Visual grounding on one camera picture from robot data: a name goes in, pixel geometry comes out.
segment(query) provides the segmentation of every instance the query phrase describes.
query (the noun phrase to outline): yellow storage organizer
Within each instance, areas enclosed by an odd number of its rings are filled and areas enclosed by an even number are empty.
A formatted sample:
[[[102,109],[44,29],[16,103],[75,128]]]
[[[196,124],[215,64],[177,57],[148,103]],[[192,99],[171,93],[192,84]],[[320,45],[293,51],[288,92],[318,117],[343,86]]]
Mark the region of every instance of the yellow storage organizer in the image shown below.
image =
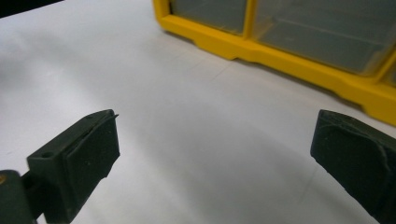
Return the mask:
[[[161,27],[201,49],[334,91],[396,126],[394,0],[153,0]]]

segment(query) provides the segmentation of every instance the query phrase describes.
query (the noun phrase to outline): white surface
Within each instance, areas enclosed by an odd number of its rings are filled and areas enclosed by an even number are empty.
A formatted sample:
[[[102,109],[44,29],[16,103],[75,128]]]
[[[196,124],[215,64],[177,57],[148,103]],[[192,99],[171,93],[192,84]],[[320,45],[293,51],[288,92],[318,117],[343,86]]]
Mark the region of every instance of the white surface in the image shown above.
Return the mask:
[[[165,33],[148,0],[0,19],[0,169],[112,108],[121,157],[73,223],[376,223],[310,157],[330,93]]]

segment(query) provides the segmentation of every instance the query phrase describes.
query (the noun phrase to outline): black plastic part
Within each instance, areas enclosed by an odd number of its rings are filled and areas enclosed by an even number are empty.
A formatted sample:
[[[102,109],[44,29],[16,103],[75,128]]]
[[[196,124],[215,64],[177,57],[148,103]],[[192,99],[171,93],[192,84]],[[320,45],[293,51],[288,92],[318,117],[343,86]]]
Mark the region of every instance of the black plastic part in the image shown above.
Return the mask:
[[[0,18],[11,16],[38,7],[62,2],[63,0],[6,0],[0,3]]]
[[[16,171],[0,171],[0,223],[35,223],[20,175]]]
[[[91,114],[27,158],[30,173],[45,182],[49,223],[69,223],[107,177],[119,157],[112,110]]]
[[[30,171],[0,172],[0,224],[70,223],[120,155],[112,110],[79,120],[27,158]]]
[[[321,110],[311,156],[380,223],[396,223],[396,139]]]

